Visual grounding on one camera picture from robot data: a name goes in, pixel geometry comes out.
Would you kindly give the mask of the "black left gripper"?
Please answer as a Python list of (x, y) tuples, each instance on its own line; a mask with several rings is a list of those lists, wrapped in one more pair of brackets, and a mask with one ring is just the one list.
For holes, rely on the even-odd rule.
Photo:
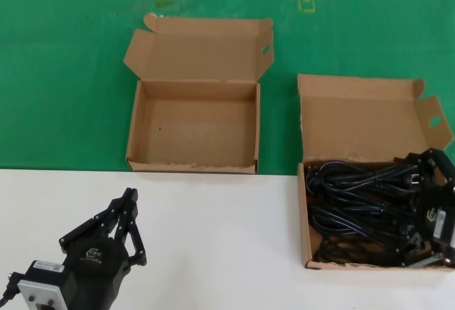
[[(64, 265), (75, 278), (69, 309), (110, 309), (129, 273), (128, 265), (146, 265), (146, 250), (136, 222), (137, 200), (138, 190), (127, 188), (107, 209), (59, 239), (61, 250), (67, 253)], [(115, 226), (112, 239), (109, 234)], [(128, 235), (135, 250), (130, 257), (125, 247)]]

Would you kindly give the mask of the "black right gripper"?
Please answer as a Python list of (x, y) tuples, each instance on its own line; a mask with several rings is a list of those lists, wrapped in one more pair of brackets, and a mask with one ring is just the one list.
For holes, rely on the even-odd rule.
[(417, 166), (419, 203), (417, 231), (400, 250), (401, 264), (409, 268), (454, 268), (454, 165), (440, 149), (409, 153), (394, 162)]

